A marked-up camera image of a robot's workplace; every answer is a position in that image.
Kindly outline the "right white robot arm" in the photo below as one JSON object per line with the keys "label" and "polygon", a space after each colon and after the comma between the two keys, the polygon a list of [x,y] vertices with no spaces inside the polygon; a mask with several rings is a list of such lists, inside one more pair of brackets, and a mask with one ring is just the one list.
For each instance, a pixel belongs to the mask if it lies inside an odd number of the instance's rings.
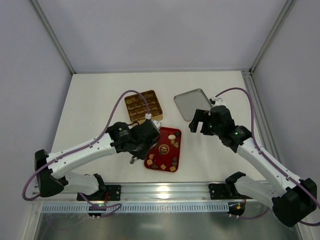
{"label": "right white robot arm", "polygon": [[224,105],[210,110],[196,109],[189,129],[195,133],[217,136],[222,144],[247,160],[268,181],[269,186],[254,181],[241,173],[234,180],[235,191],[271,208],[277,219],[293,227],[320,206],[317,184],[310,178],[301,179],[279,163],[254,139],[245,126],[236,125],[229,109]]}

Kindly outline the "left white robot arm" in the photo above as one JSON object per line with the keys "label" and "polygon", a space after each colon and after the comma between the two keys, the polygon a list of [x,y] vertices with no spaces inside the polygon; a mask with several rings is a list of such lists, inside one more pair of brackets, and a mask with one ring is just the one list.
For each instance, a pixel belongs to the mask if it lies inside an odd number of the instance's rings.
{"label": "left white robot arm", "polygon": [[77,193],[78,201],[105,200],[108,189],[102,176],[97,173],[78,174],[73,172],[74,169],[119,153],[129,153],[134,160],[145,160],[160,140],[160,128],[161,123],[153,119],[135,126],[116,122],[106,129],[102,137],[82,145],[61,152],[37,151],[34,166],[40,197],[49,198],[68,192]]}

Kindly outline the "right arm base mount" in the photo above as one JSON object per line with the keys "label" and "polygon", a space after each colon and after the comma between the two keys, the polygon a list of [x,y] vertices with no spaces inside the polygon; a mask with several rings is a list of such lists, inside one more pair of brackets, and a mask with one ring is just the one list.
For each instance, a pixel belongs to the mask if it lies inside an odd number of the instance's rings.
{"label": "right arm base mount", "polygon": [[210,183],[208,189],[211,200],[227,200],[230,196],[225,183]]}

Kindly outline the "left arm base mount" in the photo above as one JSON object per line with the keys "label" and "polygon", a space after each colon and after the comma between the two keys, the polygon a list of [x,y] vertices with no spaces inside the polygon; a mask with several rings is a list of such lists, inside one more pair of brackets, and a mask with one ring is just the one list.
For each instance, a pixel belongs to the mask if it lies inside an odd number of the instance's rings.
{"label": "left arm base mount", "polygon": [[83,196],[89,201],[120,201],[121,200],[121,185],[103,184],[98,187],[98,191],[91,195],[77,194],[78,201],[84,201]]}

